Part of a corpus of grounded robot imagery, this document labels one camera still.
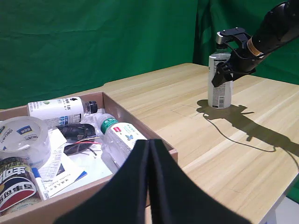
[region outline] black object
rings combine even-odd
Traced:
[[[289,0],[275,6],[252,37],[243,28],[223,30],[220,34],[230,38],[226,44],[236,41],[239,48],[232,48],[230,59],[217,65],[212,80],[214,87],[254,73],[255,67],[270,53],[299,37],[299,1]]]
[[[90,105],[90,112],[91,113],[96,113],[98,112],[98,104],[96,101],[88,101],[89,105]]]
[[[154,224],[249,224],[198,188],[161,140],[138,140],[102,190],[56,224],[143,224],[147,190]]]
[[[68,142],[77,142],[79,140],[95,136],[95,129],[90,124],[61,125],[57,128],[61,131],[62,135],[66,138]],[[67,145],[64,147],[64,153],[66,155],[73,155],[85,151],[87,149],[91,150],[89,148],[91,145],[92,143]]]

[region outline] white paper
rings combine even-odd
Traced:
[[[74,183],[84,170],[78,167],[66,154],[62,153],[61,166],[57,176],[50,183],[44,183],[49,197],[58,195],[57,193]]]
[[[38,170],[43,182],[51,182],[57,175],[61,163],[61,155],[66,143],[65,137],[59,129],[49,131],[51,156],[48,161]]]
[[[86,171],[87,175],[60,191],[59,194],[82,187],[112,174],[101,158],[103,153],[101,145],[94,144],[90,148],[95,151],[97,156],[90,150],[85,150],[79,154],[69,156],[77,166]]]

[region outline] water bottle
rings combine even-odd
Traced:
[[[85,115],[97,111],[96,101],[85,102],[80,97],[51,99],[27,104],[28,115],[44,120],[48,128],[79,123]]]
[[[132,124],[119,122],[111,114],[99,114],[95,116],[95,122],[104,134],[104,149],[118,167],[122,166],[137,140],[146,140]]]
[[[225,82],[219,87],[214,87],[212,84],[217,64],[226,62],[229,58],[227,46],[222,44],[217,44],[216,52],[209,56],[208,105],[210,107],[223,109],[231,105],[233,81]]]

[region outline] clear tape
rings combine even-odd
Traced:
[[[40,168],[50,157],[48,126],[34,117],[15,117],[0,123],[0,159],[25,158],[31,167]]]

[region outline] can with text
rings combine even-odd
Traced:
[[[9,157],[0,161],[1,216],[41,202],[34,175],[26,160]]]

